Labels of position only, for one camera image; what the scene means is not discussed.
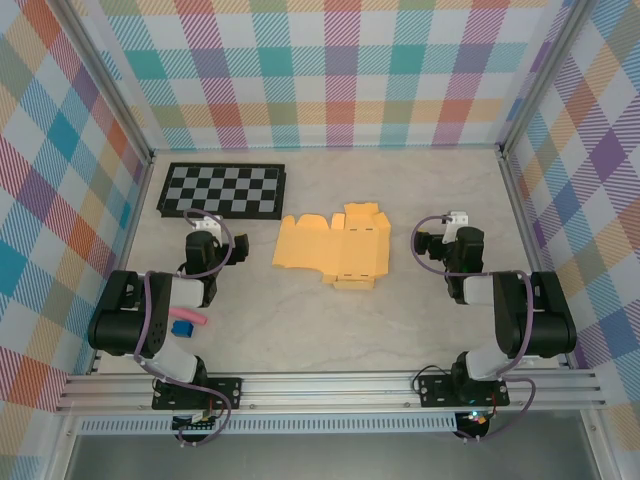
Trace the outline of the yellow paper box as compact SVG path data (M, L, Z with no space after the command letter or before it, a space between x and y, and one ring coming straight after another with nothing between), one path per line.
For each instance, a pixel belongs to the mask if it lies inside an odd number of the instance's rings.
M272 265L315 270L339 290L368 291L389 273L391 223L376 203L348 203L331 219L283 218Z

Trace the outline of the black grey chessboard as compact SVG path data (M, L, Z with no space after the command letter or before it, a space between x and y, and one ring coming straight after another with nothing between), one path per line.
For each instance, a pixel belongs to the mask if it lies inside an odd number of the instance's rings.
M279 220L285 184L283 164L173 162L157 210L164 218L193 208L225 219Z

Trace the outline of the pink foam cylinder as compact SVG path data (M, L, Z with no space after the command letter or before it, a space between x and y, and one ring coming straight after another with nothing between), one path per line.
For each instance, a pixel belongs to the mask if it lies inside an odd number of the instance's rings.
M170 307L169 315L180 321L190 322L195 325L206 325L208 318L200 313L187 308Z

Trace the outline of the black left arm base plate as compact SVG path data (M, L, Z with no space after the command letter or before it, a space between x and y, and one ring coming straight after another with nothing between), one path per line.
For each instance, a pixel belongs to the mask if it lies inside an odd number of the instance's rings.
M154 380L152 383L153 396L151 408L153 410L220 410L226 406L219 396L204 392L200 389L186 388L171 383ZM240 407L242 393L242 379L239 377L216 378L209 377L205 388L215 390L224 395L235 410Z

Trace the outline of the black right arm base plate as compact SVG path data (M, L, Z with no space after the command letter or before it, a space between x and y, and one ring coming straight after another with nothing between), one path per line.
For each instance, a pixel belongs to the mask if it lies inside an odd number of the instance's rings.
M423 408L431 407L505 407L510 405L504 382L468 380L457 384L450 376L428 374L418 379Z

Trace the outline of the aluminium frame post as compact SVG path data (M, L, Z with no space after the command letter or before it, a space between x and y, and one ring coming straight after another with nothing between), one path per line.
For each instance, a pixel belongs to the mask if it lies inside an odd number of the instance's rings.
M499 159L506 163L514 152L515 146L524 135L534 111L539 107L544 94L556 78L565 58L588 20L598 0L572 0L566 9L562 22L553 21L548 32L556 31L553 42L546 48L545 54L538 62L539 70L530 83L527 95L515 111L513 119L508 122L509 128L497 143Z
M70 38L86 69L112 108L125 135L131 141L136 153L147 165L152 163L153 152L139 129L133 114L120 94L115 80L110 74L99 50L87 33L80 16L75 12L70 0L46 0L57 20Z

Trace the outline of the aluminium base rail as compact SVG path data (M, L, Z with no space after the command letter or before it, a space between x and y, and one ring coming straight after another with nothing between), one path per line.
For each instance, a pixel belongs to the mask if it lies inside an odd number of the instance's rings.
M423 408L410 371L328 373L216 373L242 379L239 414L453 412ZM520 369L506 383L510 405L500 411L602 409L607 401L590 370ZM66 415L152 412L152 378L141 373L71 377L56 411Z

